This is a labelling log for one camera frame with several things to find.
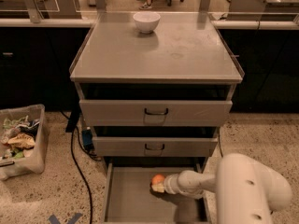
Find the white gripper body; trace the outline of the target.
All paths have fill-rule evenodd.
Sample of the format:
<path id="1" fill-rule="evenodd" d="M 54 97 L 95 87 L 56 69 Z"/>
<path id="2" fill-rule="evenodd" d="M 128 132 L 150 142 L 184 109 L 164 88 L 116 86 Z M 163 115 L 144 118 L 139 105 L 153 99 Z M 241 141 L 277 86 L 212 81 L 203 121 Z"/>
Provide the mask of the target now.
<path id="1" fill-rule="evenodd" d="M 164 190 L 168 194 L 178 194 L 178 174 L 168 175 L 164 180 Z"/>

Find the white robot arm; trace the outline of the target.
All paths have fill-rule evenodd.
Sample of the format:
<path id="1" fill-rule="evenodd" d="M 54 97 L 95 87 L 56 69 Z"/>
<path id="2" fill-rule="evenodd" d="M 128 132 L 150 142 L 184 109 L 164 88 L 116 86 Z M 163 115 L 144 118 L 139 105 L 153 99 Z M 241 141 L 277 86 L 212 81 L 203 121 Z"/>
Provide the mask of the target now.
<path id="1" fill-rule="evenodd" d="M 157 174 L 150 187 L 193 199 L 213 192 L 218 224 L 273 224 L 271 214 L 286 209 L 292 201 L 291 185 L 283 175 L 239 153 L 224 156 L 214 175 L 190 170 Z"/>

